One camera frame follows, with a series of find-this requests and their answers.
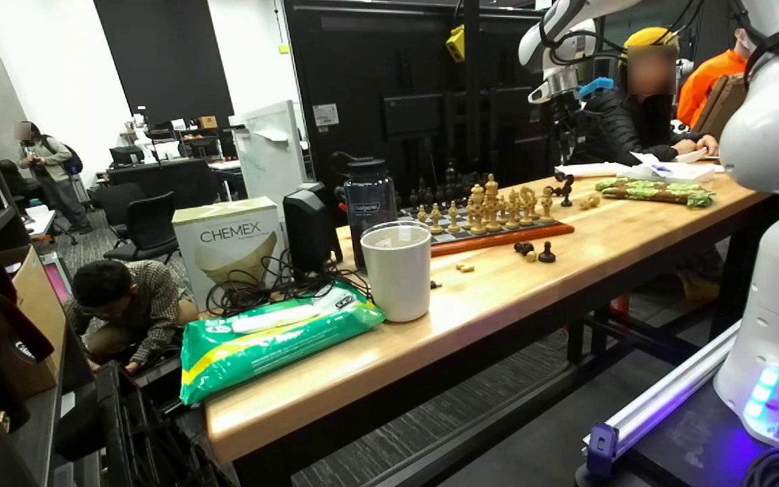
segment black bag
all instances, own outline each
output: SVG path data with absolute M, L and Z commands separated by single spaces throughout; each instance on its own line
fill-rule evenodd
M 83 173 L 83 158 L 77 154 L 77 148 L 74 146 L 67 146 L 67 142 L 62 142 L 67 152 L 70 152 L 70 157 L 66 158 L 66 173 L 67 176 L 79 176 L 79 173 Z

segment paper cup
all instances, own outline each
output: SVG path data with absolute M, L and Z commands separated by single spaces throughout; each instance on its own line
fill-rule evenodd
M 413 321 L 427 314 L 430 240 L 423 225 L 380 225 L 363 232 L 370 294 L 388 321 Z

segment green bag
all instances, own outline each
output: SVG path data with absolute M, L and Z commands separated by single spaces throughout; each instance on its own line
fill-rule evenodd
M 238 317 L 194 319 L 185 326 L 178 399 L 197 405 L 382 321 L 384 314 L 348 282 L 332 282 L 313 294 L 258 305 Z

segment wooden table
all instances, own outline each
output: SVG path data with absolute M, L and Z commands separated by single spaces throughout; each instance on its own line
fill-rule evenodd
M 554 209 L 557 219 L 576 227 L 551 238 L 554 264 L 526 263 L 511 246 L 435 256 L 434 282 L 442 290 L 424 319 L 384 324 L 208 399 L 206 433 L 216 460 L 233 462 L 279 440 L 765 199 L 728 176 L 707 187 L 716 191 L 712 209 L 638 199 L 603 199 L 592 210 Z M 592 180 L 576 180 L 574 199 L 589 191 Z M 474 264 L 474 273 L 461 273 L 461 263 Z

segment white box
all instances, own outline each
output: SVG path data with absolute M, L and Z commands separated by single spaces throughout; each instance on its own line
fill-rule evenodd
M 173 229 L 200 311 L 220 314 L 231 292 L 243 301 L 270 290 L 286 267 L 285 225 L 270 198 L 181 209 Z

